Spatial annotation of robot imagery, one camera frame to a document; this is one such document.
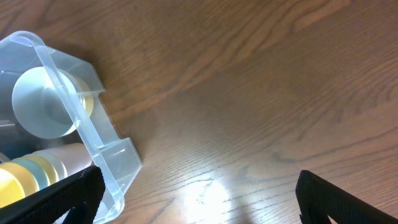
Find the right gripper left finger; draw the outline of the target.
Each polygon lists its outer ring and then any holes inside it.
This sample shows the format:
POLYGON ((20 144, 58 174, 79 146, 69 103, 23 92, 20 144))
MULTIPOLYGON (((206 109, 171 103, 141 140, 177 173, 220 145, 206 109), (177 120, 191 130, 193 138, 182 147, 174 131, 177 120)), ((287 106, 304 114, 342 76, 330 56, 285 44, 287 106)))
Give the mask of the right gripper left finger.
POLYGON ((1 209, 1 223, 93 223, 105 191, 101 169, 89 166, 1 209))

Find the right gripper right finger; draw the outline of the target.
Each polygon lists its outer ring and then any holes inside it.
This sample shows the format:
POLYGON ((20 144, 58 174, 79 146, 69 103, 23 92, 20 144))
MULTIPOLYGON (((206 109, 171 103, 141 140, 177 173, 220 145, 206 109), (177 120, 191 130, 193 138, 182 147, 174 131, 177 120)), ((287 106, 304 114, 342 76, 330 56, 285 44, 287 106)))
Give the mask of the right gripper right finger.
POLYGON ((315 175, 301 170, 295 187, 303 224, 337 223, 391 223, 397 218, 345 192, 315 175))

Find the pink cup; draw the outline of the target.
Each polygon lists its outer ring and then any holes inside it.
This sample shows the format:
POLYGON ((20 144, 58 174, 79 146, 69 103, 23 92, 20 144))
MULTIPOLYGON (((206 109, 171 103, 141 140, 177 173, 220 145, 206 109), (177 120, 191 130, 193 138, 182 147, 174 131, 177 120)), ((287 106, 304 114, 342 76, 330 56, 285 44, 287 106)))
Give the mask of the pink cup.
POLYGON ((92 163, 92 158, 82 143, 66 144, 47 149, 47 152, 59 158, 66 168, 67 176, 73 175, 92 163))

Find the yellow small bowl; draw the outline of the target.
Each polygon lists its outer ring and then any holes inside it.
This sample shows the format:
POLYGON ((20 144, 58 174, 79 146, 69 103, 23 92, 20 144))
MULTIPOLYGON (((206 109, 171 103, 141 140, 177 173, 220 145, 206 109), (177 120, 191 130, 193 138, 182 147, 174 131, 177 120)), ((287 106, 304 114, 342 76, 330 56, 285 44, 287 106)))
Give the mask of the yellow small bowl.
POLYGON ((82 79, 61 69, 58 69, 58 72, 65 83, 67 95, 78 97, 80 104, 85 109, 84 115, 79 115, 78 118, 77 113, 73 116, 70 116, 68 112, 71 110, 73 104, 65 106, 62 100, 60 100, 61 106, 59 112, 55 113, 55 122, 57 123, 57 127, 62 132, 60 136, 64 137, 77 130, 77 128, 83 124, 81 121, 82 118, 90 117, 94 108, 94 99, 90 94, 89 86, 82 79))

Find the grey-blue small bowl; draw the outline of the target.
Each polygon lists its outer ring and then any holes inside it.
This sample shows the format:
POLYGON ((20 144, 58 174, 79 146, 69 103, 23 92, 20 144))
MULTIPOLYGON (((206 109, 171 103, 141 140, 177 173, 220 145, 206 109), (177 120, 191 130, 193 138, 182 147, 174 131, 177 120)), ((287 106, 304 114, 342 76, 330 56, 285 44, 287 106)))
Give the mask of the grey-blue small bowl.
POLYGON ((76 130, 44 67, 31 68, 17 79, 12 108, 20 125, 38 138, 60 138, 76 130))

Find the cream cup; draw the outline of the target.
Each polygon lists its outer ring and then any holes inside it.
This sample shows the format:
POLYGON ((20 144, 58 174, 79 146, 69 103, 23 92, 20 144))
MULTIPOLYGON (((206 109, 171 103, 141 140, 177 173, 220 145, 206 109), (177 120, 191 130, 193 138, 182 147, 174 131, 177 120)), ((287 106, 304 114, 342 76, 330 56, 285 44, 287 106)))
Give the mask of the cream cup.
POLYGON ((53 166, 58 175, 59 180, 68 177, 65 164, 57 156, 47 151, 36 151, 34 152, 34 154, 43 157, 44 159, 46 159, 51 163, 51 165, 53 166))

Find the light blue cup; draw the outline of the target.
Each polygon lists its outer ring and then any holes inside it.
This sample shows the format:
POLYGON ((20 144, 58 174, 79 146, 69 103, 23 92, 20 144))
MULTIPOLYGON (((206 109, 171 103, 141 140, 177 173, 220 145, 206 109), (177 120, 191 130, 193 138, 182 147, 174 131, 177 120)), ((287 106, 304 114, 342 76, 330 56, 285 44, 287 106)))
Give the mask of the light blue cup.
POLYGON ((40 190, 50 185, 47 174, 36 162, 21 158, 13 159, 11 162, 26 168, 34 176, 40 190))

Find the yellow cup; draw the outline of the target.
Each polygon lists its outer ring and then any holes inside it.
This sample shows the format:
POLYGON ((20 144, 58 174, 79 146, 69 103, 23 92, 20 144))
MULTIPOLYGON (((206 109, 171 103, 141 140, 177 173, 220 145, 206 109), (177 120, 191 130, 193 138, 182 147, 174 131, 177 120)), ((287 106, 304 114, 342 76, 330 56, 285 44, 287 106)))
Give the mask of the yellow cup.
POLYGON ((34 176, 26 168, 12 162, 6 162, 1 164, 1 169, 10 172, 19 181, 24 189, 25 197, 39 191, 34 176))
POLYGON ((24 189, 19 181, 8 171, 1 169, 1 208, 6 207, 25 197, 24 189))

